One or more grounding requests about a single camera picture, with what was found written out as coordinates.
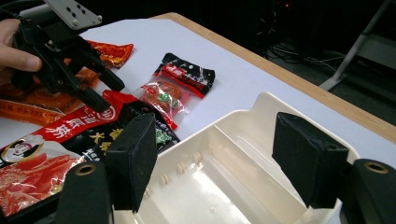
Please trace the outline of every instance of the snack bag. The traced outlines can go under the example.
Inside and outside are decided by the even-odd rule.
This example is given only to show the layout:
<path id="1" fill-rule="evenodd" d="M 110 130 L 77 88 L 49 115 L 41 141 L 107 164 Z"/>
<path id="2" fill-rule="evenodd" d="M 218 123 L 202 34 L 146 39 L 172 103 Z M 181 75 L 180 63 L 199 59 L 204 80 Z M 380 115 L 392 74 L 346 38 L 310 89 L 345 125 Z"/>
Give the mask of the snack bag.
<path id="1" fill-rule="evenodd" d="M 66 172 L 84 161 L 103 161 L 133 118 L 154 113 L 158 153 L 179 142 L 152 106 L 118 91 L 106 90 L 103 96 L 111 103 L 108 110 L 96 113 L 83 106 L 0 148 L 0 205 L 6 217 L 57 197 Z"/>
<path id="2" fill-rule="evenodd" d="M 143 102 L 161 112 L 169 126 L 177 127 L 175 116 L 188 114 L 186 104 L 192 96 L 204 98 L 215 81 L 215 71 L 166 53 L 148 83 L 134 91 Z"/>
<path id="3" fill-rule="evenodd" d="M 101 52 L 100 58 L 107 68 L 122 67 L 134 47 L 132 44 L 116 46 L 91 40 L 87 42 Z M 64 59 L 65 64 L 69 62 L 69 59 Z M 83 87 L 91 88 L 99 83 L 98 76 L 86 67 L 76 74 Z M 74 111 L 80 105 L 81 101 L 77 97 L 64 92 L 51 93 L 39 80 L 35 80 L 34 85 L 28 90 L 20 90 L 10 82 L 0 86 L 0 116 L 9 119 L 44 126 Z"/>

